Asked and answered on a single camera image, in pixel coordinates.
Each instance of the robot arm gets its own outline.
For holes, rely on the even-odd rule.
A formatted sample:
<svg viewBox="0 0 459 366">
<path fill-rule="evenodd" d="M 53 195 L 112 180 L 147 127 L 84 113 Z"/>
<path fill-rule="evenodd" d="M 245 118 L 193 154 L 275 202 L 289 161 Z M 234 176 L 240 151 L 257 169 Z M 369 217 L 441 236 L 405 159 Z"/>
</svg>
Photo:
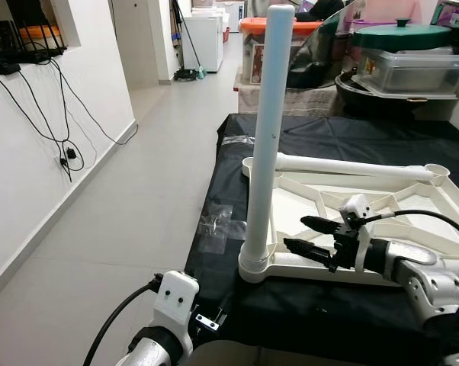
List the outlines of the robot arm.
<svg viewBox="0 0 459 366">
<path fill-rule="evenodd" d="M 216 332 L 226 318 L 222 310 L 215 319 L 198 313 L 194 304 L 199 284 L 188 275 L 169 271 L 158 289 L 153 319 L 135 335 L 116 366 L 175 366 L 191 356 L 192 339 L 199 332 Z"/>
<path fill-rule="evenodd" d="M 343 224 L 320 217 L 303 217 L 311 229 L 331 234 L 336 253 L 299 239 L 284 239 L 298 255 L 337 267 L 367 269 L 406 290 L 423 329 L 445 340 L 442 365 L 459 366 L 459 277 L 434 252 L 403 242 L 374 239 L 365 226 L 371 212 L 363 195 L 354 196 L 340 210 Z"/>
</svg>

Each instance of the hallway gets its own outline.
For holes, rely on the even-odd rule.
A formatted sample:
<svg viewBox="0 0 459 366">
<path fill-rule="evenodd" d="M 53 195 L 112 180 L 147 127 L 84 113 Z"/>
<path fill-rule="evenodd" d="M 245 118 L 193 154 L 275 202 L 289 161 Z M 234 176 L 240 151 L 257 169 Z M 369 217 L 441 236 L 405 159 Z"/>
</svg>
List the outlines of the hallway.
<svg viewBox="0 0 459 366">
<path fill-rule="evenodd" d="M 1 366 L 82 364 L 114 308 L 157 271 L 182 270 L 214 167 L 217 133 L 237 112 L 241 35 L 217 74 L 138 99 L 122 146 L 0 293 Z M 114 365 L 151 319 L 153 293 L 115 321 L 93 364 Z"/>
</svg>

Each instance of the plastic storage box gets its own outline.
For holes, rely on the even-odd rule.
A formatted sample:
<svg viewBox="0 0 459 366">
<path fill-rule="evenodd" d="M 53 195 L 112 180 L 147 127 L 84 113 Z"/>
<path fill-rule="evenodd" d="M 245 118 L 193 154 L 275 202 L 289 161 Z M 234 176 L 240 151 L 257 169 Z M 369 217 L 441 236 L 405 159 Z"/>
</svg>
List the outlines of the plastic storage box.
<svg viewBox="0 0 459 366">
<path fill-rule="evenodd" d="M 388 24 L 395 24 L 394 21 L 389 21 L 389 22 L 371 22 L 371 21 L 351 21 L 350 22 L 350 28 L 349 31 L 351 34 L 353 34 L 356 31 L 359 31 L 362 28 L 366 27 L 375 27 L 377 25 L 388 25 Z M 350 42 L 348 45 L 348 55 L 353 59 L 355 66 L 356 63 L 360 60 L 361 58 L 361 47 L 353 46 Z"/>
<path fill-rule="evenodd" d="M 293 55 L 303 45 L 308 36 L 321 23 L 321 21 L 294 22 L 290 60 L 292 60 Z M 267 18 L 245 18 L 241 21 L 240 32 L 243 33 L 243 83 L 260 84 L 266 27 Z"/>
<path fill-rule="evenodd" d="M 459 83 L 459 55 L 407 51 L 389 53 L 362 49 L 353 80 L 385 98 L 455 99 Z"/>
</svg>

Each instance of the power adapter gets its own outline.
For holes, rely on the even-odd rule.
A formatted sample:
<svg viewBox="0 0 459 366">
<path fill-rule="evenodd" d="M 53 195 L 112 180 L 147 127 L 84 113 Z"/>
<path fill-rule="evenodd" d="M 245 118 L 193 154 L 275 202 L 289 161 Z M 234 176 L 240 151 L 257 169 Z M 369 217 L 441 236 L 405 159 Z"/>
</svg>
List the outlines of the power adapter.
<svg viewBox="0 0 459 366">
<path fill-rule="evenodd" d="M 75 159 L 77 157 L 77 154 L 75 153 L 75 150 L 67 147 L 67 158 L 69 159 Z"/>
</svg>

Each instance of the black table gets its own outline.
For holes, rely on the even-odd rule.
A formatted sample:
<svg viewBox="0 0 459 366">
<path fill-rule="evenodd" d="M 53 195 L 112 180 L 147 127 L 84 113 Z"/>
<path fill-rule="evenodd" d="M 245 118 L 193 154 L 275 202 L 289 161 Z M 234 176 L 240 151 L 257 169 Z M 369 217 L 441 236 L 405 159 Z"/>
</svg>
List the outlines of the black table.
<svg viewBox="0 0 459 366">
<path fill-rule="evenodd" d="M 254 115 L 231 114 L 218 130 L 201 220 L 225 207 L 232 222 L 246 221 L 249 183 L 241 162 L 252 156 L 255 122 Z M 386 165 L 433 162 L 450 169 L 459 187 L 459 131 L 448 122 L 284 117 L 279 151 Z M 247 284 L 237 271 L 242 240 L 234 237 L 198 230 L 185 266 L 199 281 L 203 313 L 222 307 L 228 314 L 218 339 L 362 364 L 431 361 L 438 340 L 417 325 L 402 289 L 290 278 Z M 214 339 L 202 336 L 196 346 Z"/>
</svg>

